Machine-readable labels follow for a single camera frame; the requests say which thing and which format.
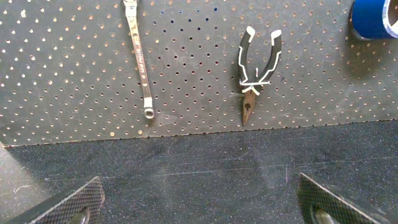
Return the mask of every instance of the silver wrench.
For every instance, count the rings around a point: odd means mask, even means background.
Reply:
[[[136,53],[137,66],[140,74],[139,77],[142,83],[142,91],[144,92],[144,115],[147,119],[152,119],[155,117],[155,112],[152,106],[152,95],[150,94],[147,69],[145,67],[141,40],[138,33],[137,2],[138,0],[123,0],[124,6],[126,7],[127,21],[131,31],[132,44]]]

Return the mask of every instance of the pliers jaw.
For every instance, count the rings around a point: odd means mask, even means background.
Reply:
[[[250,75],[247,71],[247,54],[250,43],[254,37],[256,31],[248,26],[244,33],[241,43],[239,45],[238,54],[238,71],[239,71],[239,85],[242,87],[242,93],[244,93],[243,100],[243,126],[249,119],[250,113],[254,109],[254,102],[256,95],[260,95],[261,89],[264,85],[270,84],[270,77],[275,72],[280,54],[282,53],[282,31],[276,30],[271,34],[272,48],[271,56],[267,62],[267,65],[260,72],[256,68],[256,73]]]

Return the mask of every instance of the gray perforated metal panel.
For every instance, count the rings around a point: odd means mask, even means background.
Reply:
[[[395,40],[350,35],[352,1],[141,1],[139,31],[155,120],[142,90],[123,2],[8,0],[0,15],[0,141],[22,145],[169,136],[397,118]],[[241,126],[236,58],[270,34],[282,61]]]

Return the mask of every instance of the black speckled work surface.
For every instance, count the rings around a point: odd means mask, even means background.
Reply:
[[[103,223],[303,223],[299,172],[398,211],[395,121],[0,150],[0,222],[99,175]]]

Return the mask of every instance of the gray floor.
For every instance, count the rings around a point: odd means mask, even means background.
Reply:
[[[302,223],[298,173],[398,211],[395,121],[0,150],[0,221],[101,176],[103,223]]]

